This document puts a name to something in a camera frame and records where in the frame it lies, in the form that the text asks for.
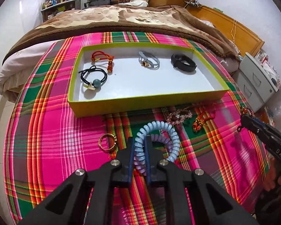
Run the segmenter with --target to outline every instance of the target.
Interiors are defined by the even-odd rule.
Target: black bracelet
[[[179,68],[182,71],[192,72],[197,68],[195,62],[184,54],[173,54],[171,62],[174,68]]]
[[[84,76],[87,73],[91,73],[91,72],[95,72],[95,71],[100,71],[100,72],[104,73],[103,79],[101,79],[101,80],[95,79],[95,80],[93,80],[93,82],[89,82],[84,78]],[[80,75],[81,80],[87,85],[87,88],[90,90],[95,90],[96,88],[100,88],[101,85],[107,80],[107,73],[103,69],[97,68],[96,66],[91,66],[89,69],[79,71],[78,73],[81,73],[81,75]]]

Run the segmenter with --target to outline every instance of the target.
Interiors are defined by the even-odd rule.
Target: metal screw
[[[201,168],[197,168],[197,169],[195,170],[195,174],[197,174],[198,176],[201,176],[201,175],[204,174],[204,170],[201,169]]]
[[[165,160],[165,159],[162,159],[159,161],[159,164],[162,165],[162,166],[166,166],[169,164],[169,161],[168,160]]]
[[[77,176],[82,176],[83,174],[85,173],[85,171],[83,170],[83,169],[77,169],[76,171],[75,171],[75,174],[77,175]]]
[[[117,160],[117,159],[114,159],[110,162],[110,164],[113,165],[113,166],[118,166],[118,165],[120,165],[120,161]]]

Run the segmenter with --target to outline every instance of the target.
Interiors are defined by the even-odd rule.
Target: plaid blanket
[[[240,106],[247,104],[233,79],[215,55],[201,44],[161,34],[105,32],[70,37],[51,46],[19,95],[4,148],[5,189],[14,221],[20,221],[78,168],[93,170],[113,159],[98,147],[105,133],[118,138],[118,148],[136,136],[146,123],[185,106],[172,106],[76,119],[67,102],[75,57],[83,46],[116,42],[151,42],[196,48],[226,81],[230,90],[215,103],[216,117],[195,134],[199,114],[213,114],[214,106],[193,105],[193,117],[176,128],[182,143],[175,162],[180,168],[202,168],[249,212],[262,189],[268,156],[254,134],[238,133]],[[102,145],[109,146],[107,141]],[[164,224],[164,190],[147,188],[133,173],[129,189],[116,189],[113,224]]]

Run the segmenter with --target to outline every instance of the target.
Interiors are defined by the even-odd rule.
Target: white nightstand
[[[263,67],[247,52],[232,77],[254,112],[278,91]]]

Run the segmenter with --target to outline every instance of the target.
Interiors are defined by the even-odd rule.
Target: gold bracelet
[[[101,145],[101,141],[102,141],[102,139],[103,139],[104,137],[108,137],[108,136],[113,137],[113,139],[114,139],[114,145],[113,145],[112,147],[110,147],[109,149],[104,149],[104,148],[102,147],[102,145]],[[117,144],[116,144],[117,140],[118,140],[117,137],[114,136],[113,134],[110,134],[110,133],[104,134],[104,135],[102,135],[101,138],[99,139],[99,147],[101,148],[101,150],[103,150],[103,151],[105,151],[105,152],[110,151],[110,150],[112,150],[112,149],[117,145]]]

